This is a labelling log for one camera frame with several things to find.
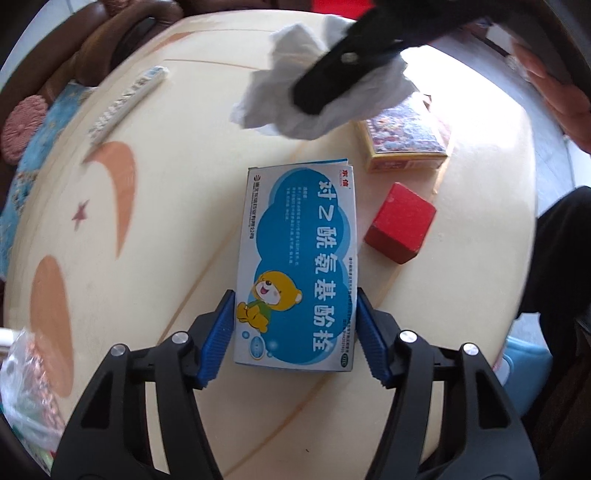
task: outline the person's hand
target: person's hand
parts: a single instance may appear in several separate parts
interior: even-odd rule
[[[564,132],[581,150],[591,154],[591,102],[574,85],[562,85],[546,71],[542,61],[527,48],[513,43],[515,57],[528,72],[531,83]]]

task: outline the metal screw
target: metal screw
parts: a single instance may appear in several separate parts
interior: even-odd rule
[[[404,343],[414,343],[417,341],[417,338],[417,334],[410,330],[403,330],[402,332],[400,332],[400,339]]]
[[[340,61],[347,65],[354,65],[358,60],[359,56],[354,51],[348,51],[340,56]]]
[[[187,343],[189,339],[189,334],[187,332],[177,332],[173,334],[173,343],[178,345],[182,345],[183,343]]]
[[[478,347],[473,343],[467,343],[463,347],[464,351],[470,356],[476,356],[480,352]]]
[[[111,355],[121,356],[125,353],[125,350],[125,345],[123,343],[118,343],[117,345],[113,345],[111,347]]]

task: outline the red wooden block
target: red wooden block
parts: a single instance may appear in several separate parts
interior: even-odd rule
[[[398,264],[417,256],[436,209],[428,201],[395,183],[365,234],[365,242]]]

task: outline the cream table surface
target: cream table surface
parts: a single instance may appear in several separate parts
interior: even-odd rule
[[[5,318],[12,328],[32,325],[44,339],[66,418],[111,345],[154,345],[235,287],[248,167],[349,158],[359,238],[392,182],[430,194],[433,172],[366,174],[352,125],[304,142],[229,122],[249,75],[268,67],[269,33],[297,21],[322,31],[323,17],[303,12],[183,20],[119,66],[54,146],[18,227]],[[477,343],[492,362],[518,307],[531,251],[530,123],[504,92],[445,54],[423,47],[404,56],[409,77],[451,113],[455,149],[419,256],[390,288],[383,281],[389,261],[361,245],[359,283],[401,326],[436,345]],[[155,64],[168,67],[169,78],[89,156],[91,124]],[[76,228],[72,218],[86,201],[87,218]],[[372,379],[359,346],[350,374],[256,369],[235,365],[231,355],[219,378],[197,393],[226,478],[365,476],[392,391]],[[440,404],[435,388],[428,451],[437,443]],[[159,441],[152,445],[165,469]]]

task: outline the yellow cartoon bear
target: yellow cartoon bear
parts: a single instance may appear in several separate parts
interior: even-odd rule
[[[240,302],[236,307],[236,317],[261,333],[267,331],[272,310],[284,312],[301,302],[301,290],[297,289],[293,280],[274,270],[264,272],[257,278],[252,294],[256,300],[248,305]]]

